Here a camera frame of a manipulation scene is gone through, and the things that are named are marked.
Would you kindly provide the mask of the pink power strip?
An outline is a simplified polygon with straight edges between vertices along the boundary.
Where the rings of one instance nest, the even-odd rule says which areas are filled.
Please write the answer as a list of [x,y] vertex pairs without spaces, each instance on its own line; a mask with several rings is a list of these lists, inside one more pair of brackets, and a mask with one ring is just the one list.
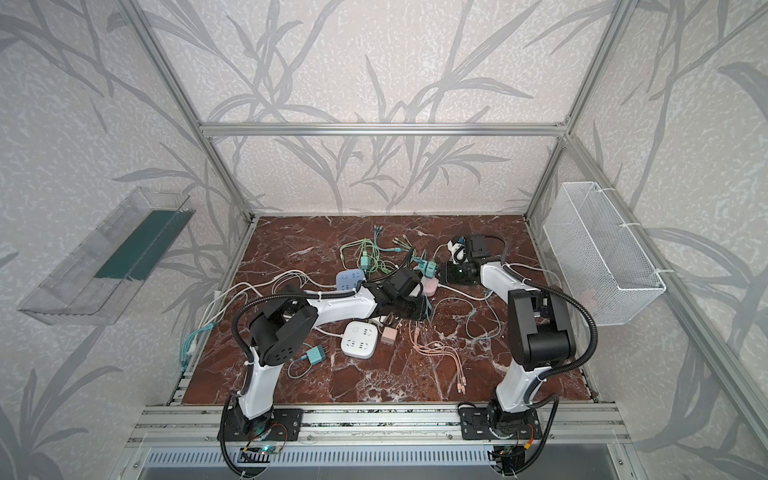
[[433,297],[436,294],[439,280],[437,278],[428,278],[426,276],[421,278],[421,284],[423,285],[423,294],[426,297]]

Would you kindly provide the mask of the pink usb charger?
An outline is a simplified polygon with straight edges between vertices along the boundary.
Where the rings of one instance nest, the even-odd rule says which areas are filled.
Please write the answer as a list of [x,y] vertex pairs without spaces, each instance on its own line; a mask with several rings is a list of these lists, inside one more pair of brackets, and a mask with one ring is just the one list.
[[381,334],[381,342],[386,345],[393,345],[397,339],[398,330],[391,327],[385,327]]

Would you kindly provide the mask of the blue power strip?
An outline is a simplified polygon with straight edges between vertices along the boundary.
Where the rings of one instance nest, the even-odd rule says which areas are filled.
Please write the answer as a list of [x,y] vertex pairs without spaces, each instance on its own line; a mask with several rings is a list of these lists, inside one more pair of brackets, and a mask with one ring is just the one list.
[[366,280],[365,272],[362,269],[347,269],[336,275],[337,291],[356,291],[360,283]]

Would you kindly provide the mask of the teal usb charger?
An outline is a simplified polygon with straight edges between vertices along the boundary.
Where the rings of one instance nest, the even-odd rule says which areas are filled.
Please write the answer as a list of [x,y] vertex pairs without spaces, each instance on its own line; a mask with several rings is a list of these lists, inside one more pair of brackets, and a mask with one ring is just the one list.
[[316,345],[311,347],[306,352],[306,359],[312,365],[319,364],[326,359],[326,352],[322,345]]

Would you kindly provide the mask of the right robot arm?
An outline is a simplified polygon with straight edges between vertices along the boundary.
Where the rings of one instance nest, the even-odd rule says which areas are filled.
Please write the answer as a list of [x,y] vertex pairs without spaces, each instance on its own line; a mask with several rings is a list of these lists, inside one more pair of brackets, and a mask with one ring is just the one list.
[[486,410],[485,427],[497,438],[519,436],[528,424],[537,424],[536,410],[559,402],[555,393],[537,401],[548,378],[578,370],[593,355],[591,343],[580,357],[570,321],[571,307],[587,320],[591,334],[597,330],[590,313],[557,287],[538,283],[490,253],[483,234],[448,241],[450,259],[440,267],[439,282],[445,286],[480,285],[507,305],[507,340],[513,362],[497,385]]

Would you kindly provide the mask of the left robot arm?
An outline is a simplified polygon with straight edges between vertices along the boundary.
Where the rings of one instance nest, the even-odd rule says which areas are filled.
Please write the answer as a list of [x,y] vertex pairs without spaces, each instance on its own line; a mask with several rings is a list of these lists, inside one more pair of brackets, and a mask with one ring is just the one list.
[[245,355],[244,383],[227,398],[219,436],[253,439],[269,429],[282,366],[298,354],[314,327],[389,315],[420,320],[423,289],[422,274],[405,267],[347,290],[288,288],[246,303],[230,321],[231,336]]

